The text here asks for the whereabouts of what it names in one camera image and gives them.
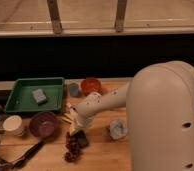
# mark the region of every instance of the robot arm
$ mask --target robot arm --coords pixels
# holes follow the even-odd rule
[[[194,171],[194,68],[174,61],[151,65],[133,80],[79,103],[73,124],[85,129],[103,110],[125,106],[133,171]]]

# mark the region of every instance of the plastic cup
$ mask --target plastic cup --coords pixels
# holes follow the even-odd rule
[[[79,85],[77,83],[68,84],[68,92],[70,96],[77,97],[79,96]]]

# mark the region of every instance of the small bowl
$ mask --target small bowl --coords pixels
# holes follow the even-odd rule
[[[43,139],[51,136],[58,127],[58,120],[53,112],[39,112],[33,116],[29,130],[33,136]]]
[[[100,92],[101,83],[98,79],[94,77],[88,77],[81,82],[81,90],[85,95],[92,92]]]

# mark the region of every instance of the wooden table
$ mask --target wooden table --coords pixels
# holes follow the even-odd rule
[[[111,91],[125,84],[127,79],[102,81],[103,92]],[[63,106],[66,102],[73,105],[79,103],[84,97],[72,98],[67,93],[64,97]],[[89,147],[82,150],[81,158],[76,163],[67,163],[63,156],[67,152],[65,148],[65,135],[69,124],[62,121],[58,115],[59,129],[51,137],[47,144],[23,167],[22,171],[129,171],[130,150],[128,137],[118,141],[111,140],[106,126],[115,119],[120,118],[126,124],[125,108],[118,108],[99,113],[93,126],[86,131]],[[28,125],[30,118],[24,119]],[[0,145],[0,156],[7,161],[13,161],[20,157],[27,149],[37,143],[29,132],[24,138],[8,136],[4,134]]]

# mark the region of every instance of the orange bowl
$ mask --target orange bowl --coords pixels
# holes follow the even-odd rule
[[[100,92],[101,83],[94,77],[88,77],[81,82],[81,90],[85,95],[92,92]]]

